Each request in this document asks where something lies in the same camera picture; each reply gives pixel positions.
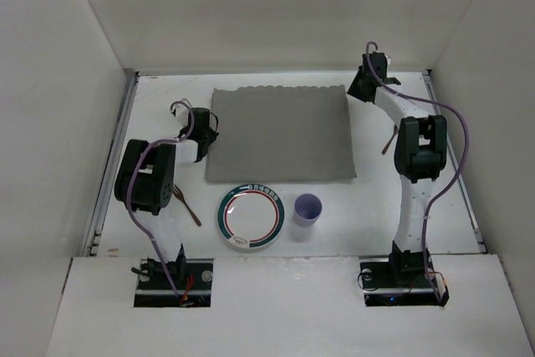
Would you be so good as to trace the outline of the grey cloth placemat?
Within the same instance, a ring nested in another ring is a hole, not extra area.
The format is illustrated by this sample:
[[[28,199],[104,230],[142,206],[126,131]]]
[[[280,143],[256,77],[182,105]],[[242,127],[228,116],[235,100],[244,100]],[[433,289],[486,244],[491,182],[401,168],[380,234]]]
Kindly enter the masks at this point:
[[[349,102],[343,85],[214,89],[219,136],[206,181],[331,182],[354,179]]]

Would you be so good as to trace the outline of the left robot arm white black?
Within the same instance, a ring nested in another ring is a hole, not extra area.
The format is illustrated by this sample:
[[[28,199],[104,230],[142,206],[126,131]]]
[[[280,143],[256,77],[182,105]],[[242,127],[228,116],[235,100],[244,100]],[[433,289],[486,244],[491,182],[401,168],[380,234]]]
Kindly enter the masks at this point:
[[[128,140],[115,178],[115,199],[124,205],[135,226],[149,238],[160,263],[175,260],[178,250],[167,251],[164,231],[144,222],[141,216],[158,217],[168,207],[177,166],[205,159],[219,136],[219,119],[208,108],[188,107],[186,118],[186,125],[172,137]]]

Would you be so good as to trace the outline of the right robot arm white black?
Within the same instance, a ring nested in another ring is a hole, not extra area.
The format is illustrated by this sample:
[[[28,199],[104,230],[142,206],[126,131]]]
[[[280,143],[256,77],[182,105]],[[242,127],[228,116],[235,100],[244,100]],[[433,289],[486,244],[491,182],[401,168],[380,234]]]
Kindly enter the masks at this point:
[[[425,279],[425,221],[436,179],[446,166],[446,118],[421,108],[414,99],[393,89],[383,53],[363,54],[362,65],[348,95],[383,110],[397,128],[395,170],[400,176],[400,220],[380,284],[403,288]]]

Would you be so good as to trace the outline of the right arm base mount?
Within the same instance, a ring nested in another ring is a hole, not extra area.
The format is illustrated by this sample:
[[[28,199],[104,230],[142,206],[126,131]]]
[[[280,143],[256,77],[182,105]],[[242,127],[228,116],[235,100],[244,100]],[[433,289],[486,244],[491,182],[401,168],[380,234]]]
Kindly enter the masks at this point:
[[[422,266],[399,270],[388,258],[366,258],[359,262],[357,283],[366,307],[445,307],[450,299],[442,273],[431,261],[428,273]]]

